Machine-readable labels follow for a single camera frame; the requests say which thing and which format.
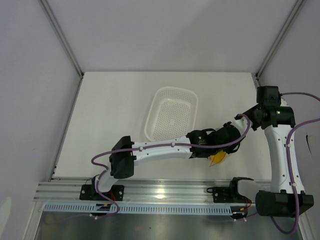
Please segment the yellow bell pepper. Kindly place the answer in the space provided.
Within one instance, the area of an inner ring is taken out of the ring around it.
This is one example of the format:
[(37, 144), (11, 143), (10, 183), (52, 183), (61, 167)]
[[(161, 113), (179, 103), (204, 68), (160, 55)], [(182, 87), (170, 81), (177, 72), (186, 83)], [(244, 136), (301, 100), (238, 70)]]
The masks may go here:
[(227, 153), (224, 151), (218, 152), (216, 155), (210, 157), (212, 164), (219, 164), (225, 160)]

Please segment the clear orange zip bag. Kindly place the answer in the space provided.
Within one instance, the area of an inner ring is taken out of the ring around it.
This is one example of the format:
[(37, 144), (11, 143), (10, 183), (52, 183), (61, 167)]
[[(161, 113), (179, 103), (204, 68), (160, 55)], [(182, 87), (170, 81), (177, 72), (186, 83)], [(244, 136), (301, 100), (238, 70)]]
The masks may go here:
[(220, 151), (215, 155), (210, 155), (208, 157), (208, 160), (210, 160), (209, 167), (221, 164), (227, 158), (227, 156), (228, 154), (224, 151)]

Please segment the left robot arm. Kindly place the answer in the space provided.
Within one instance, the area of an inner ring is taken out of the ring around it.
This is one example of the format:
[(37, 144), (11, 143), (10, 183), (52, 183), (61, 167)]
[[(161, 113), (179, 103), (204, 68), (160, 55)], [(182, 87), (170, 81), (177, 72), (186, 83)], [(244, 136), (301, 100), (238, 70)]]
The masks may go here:
[[(137, 142), (124, 136), (111, 151), (92, 158), (92, 164), (101, 165), (104, 170), (94, 178), (90, 192), (97, 200), (103, 200), (118, 180), (132, 177), (139, 165), (167, 159), (208, 158), (220, 152), (234, 153), (244, 137), (231, 122), (218, 130), (193, 130), (185, 136), (156, 142)], [(108, 163), (96, 161), (103, 156), (109, 156)]]

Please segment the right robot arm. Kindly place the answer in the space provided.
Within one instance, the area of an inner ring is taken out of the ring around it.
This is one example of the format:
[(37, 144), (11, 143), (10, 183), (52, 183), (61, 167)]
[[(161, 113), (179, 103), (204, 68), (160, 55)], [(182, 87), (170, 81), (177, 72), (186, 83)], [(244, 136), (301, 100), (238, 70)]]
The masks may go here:
[(259, 190), (255, 196), (256, 210), (264, 217), (293, 218), (314, 205), (314, 197), (306, 194), (295, 152), (294, 111), (282, 105), (277, 86), (257, 88), (257, 104), (244, 112), (252, 129), (261, 128), (267, 139), (271, 161), (270, 190)]

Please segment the white perforated plastic basket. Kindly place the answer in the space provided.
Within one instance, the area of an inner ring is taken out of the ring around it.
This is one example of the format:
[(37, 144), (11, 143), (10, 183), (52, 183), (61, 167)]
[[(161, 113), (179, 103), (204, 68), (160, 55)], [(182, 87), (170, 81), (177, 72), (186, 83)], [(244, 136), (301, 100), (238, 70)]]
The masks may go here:
[(194, 130), (198, 97), (188, 89), (166, 86), (157, 90), (152, 100), (144, 134), (151, 142), (185, 136)]

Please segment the right aluminium frame post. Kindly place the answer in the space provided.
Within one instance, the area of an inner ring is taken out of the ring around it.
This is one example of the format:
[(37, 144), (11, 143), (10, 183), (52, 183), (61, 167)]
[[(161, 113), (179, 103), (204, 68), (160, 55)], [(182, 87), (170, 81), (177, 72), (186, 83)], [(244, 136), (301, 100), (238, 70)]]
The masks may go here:
[(286, 38), (287, 34), (289, 33), (291, 27), (295, 23), (295, 20), (299, 16), (301, 10), (303, 9), (304, 5), (307, 3), (307, 0), (296, 0), (293, 4), (293, 7), (290, 9), (287, 17), (285, 18), (283, 24), (281, 25), (275, 39), (273, 40), (270, 48), (268, 49), (265, 57), (263, 58), (258, 70), (255, 73), (255, 79), (257, 81), (260, 80), (264, 71), (267, 69), (268, 65), (271, 63), (273, 57), (277, 53), (278, 49), (280, 48), (282, 42)]

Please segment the aluminium frame post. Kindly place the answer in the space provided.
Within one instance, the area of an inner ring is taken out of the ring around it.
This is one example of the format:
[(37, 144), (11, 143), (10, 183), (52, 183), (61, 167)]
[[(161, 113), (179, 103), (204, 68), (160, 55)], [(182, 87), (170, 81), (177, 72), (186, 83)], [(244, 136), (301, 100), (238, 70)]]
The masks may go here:
[(275, 39), (273, 40), (270, 48), (268, 49), (265, 57), (263, 58), (258, 70), (255, 73), (255, 79), (257, 81), (260, 80), (264, 71), (267, 69), (268, 65), (271, 63), (273, 57), (277, 53), (278, 49), (280, 48), (282, 42), (286, 38), (287, 34), (289, 33), (291, 27), (295, 23), (295, 20), (299, 16), (301, 10), (303, 9), (304, 5), (307, 3), (307, 0), (296, 0), (293, 4), (293, 7), (290, 9), (287, 17), (285, 18), (283, 24), (281, 25)]
[(49, 3), (48, 0), (38, 0), (39, 5), (41, 6), (49, 24), (51, 25), (55, 36), (57, 37), (62, 49), (64, 50), (68, 60), (70, 61), (72, 67), (74, 68), (76, 74), (80, 79), (83, 78), (84, 72), (82, 71), (80, 64), (74, 54), (74, 51), (71, 48), (69, 41), (67, 40), (65, 33)]

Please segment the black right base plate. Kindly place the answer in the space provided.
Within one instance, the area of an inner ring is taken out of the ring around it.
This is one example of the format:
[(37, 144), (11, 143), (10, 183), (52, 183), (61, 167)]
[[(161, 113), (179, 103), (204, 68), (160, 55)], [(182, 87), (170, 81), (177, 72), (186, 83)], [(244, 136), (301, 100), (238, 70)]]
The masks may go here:
[(208, 187), (206, 192), (212, 194), (214, 203), (238, 203), (244, 204), (247, 198), (238, 191), (239, 181), (253, 181), (249, 177), (233, 177), (228, 186)]

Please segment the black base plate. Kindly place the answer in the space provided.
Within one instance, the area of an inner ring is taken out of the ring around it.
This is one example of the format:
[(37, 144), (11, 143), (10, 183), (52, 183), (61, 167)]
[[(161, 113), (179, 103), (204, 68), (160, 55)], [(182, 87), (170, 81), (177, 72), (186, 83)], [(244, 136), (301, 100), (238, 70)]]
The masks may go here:
[(239, 181), (253, 181), (249, 177), (233, 177), (228, 186), (208, 187), (206, 192), (212, 194), (214, 203), (238, 203), (244, 204), (247, 198), (238, 191)]
[[(113, 201), (122, 201), (124, 197), (124, 185), (113, 185), (109, 192), (104, 192), (103, 195)], [(79, 199), (82, 201), (106, 201), (104, 197), (97, 193), (92, 184), (84, 184), (81, 186)]]

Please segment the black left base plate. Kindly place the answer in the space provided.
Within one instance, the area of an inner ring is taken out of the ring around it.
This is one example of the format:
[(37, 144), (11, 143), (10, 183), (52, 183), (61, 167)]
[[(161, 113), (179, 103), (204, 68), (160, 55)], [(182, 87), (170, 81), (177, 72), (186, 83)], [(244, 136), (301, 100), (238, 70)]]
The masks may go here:
[[(124, 197), (124, 185), (113, 185), (109, 192), (104, 192), (103, 195), (113, 201), (122, 201)], [(84, 184), (81, 186), (79, 199), (82, 201), (106, 201), (104, 197), (97, 193), (92, 184)]]

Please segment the aluminium mounting rail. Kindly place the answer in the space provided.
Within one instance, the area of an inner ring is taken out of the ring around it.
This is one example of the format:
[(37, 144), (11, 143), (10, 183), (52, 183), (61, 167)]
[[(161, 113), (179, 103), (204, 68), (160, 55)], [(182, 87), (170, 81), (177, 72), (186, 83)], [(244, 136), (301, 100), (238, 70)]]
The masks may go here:
[[(35, 202), (79, 202), (81, 187), (91, 181), (84, 178), (62, 178), (42, 181), (36, 188)], [(120, 204), (211, 205), (210, 187), (227, 187), (229, 180), (145, 180), (124, 179)]]

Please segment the left aluminium frame post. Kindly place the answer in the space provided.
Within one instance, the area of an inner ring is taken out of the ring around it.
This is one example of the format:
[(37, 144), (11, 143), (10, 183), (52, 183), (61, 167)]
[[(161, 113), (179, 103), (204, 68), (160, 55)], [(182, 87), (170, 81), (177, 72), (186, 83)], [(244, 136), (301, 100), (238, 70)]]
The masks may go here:
[(74, 68), (76, 74), (80, 79), (83, 78), (84, 72), (82, 71), (80, 64), (74, 54), (74, 51), (71, 48), (69, 41), (67, 40), (65, 33), (49, 3), (48, 0), (38, 0), (39, 5), (41, 6), (49, 24), (51, 25), (55, 36), (57, 37), (62, 49), (64, 50), (68, 60), (70, 61), (72, 67)]

